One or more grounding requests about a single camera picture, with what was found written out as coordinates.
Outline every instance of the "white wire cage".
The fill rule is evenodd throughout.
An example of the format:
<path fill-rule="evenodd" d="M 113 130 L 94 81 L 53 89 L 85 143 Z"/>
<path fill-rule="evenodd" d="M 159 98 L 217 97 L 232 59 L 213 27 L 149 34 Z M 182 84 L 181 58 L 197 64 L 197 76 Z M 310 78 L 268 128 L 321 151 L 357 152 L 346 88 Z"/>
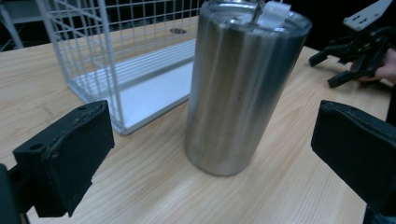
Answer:
<path fill-rule="evenodd" d="M 187 101 L 204 1 L 36 0 L 68 86 L 122 134 Z"/>

